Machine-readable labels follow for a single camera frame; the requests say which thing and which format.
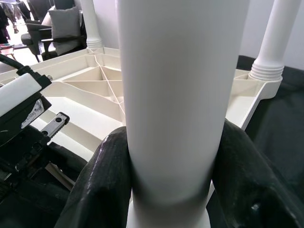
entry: sticker label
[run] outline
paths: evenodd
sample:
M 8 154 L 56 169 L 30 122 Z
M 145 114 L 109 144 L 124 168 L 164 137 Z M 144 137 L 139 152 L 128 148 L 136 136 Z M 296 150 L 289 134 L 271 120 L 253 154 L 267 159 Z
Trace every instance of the sticker label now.
M 33 122 L 38 116 L 40 116 L 44 112 L 44 107 L 42 104 L 41 99 L 37 100 L 33 110 L 28 114 L 25 121 L 21 124 L 21 129 L 25 128 L 27 125 L 29 125 L 31 122 Z

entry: black table surface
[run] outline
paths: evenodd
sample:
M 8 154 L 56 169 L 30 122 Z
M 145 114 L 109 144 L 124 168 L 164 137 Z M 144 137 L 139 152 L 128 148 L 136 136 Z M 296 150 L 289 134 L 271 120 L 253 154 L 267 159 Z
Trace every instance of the black table surface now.
M 250 70 L 254 59 L 239 56 L 237 69 Z M 279 170 L 304 203 L 304 71 L 285 67 L 273 99 L 262 100 L 246 133 Z M 212 228 L 226 228 L 214 192 L 207 210 Z

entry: person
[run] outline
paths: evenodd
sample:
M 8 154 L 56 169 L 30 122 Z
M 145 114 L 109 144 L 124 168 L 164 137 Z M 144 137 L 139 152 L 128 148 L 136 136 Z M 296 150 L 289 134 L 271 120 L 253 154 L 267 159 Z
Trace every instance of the person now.
M 6 17 L 10 19 L 10 21 L 13 25 L 14 33 L 17 34 L 19 31 L 17 29 L 16 18 L 13 13 L 13 10 L 14 10 L 13 7 L 10 4 L 6 4 L 6 3 L 3 3 L 2 6 L 3 6 L 3 10 L 4 10 Z
M 30 11 L 29 11 L 28 7 L 26 6 L 26 4 L 24 2 L 20 2 L 20 4 L 18 5 L 18 8 L 21 11 L 21 16 L 24 20 L 24 23 L 26 23 L 26 20 L 30 20 Z
M 6 27 L 9 25 L 9 21 L 7 16 L 5 15 L 5 12 L 0 5 L 0 44 L 6 44 L 8 43 L 9 33 L 6 30 Z

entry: white pipe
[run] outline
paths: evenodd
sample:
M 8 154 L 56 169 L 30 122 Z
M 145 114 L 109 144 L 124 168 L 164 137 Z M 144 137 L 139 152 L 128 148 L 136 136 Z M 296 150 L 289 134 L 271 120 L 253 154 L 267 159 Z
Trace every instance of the white pipe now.
M 119 0 L 128 145 L 128 228 L 197 227 L 249 0 Z
M 249 76 L 258 80 L 282 80 L 283 57 L 301 0 L 275 0 L 257 59 Z
M 93 0 L 81 0 L 87 34 L 86 44 L 90 49 L 102 48 L 103 43 L 98 32 L 97 19 Z

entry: gray pillow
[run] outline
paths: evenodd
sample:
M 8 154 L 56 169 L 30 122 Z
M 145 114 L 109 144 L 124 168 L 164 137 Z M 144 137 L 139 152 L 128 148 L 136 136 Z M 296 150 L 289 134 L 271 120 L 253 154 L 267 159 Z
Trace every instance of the gray pillow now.
M 52 20 L 52 38 L 78 37 L 80 36 L 80 16 L 79 9 L 50 10 Z M 54 42 L 56 52 L 61 55 L 80 45 L 79 40 L 72 40 L 64 43 Z

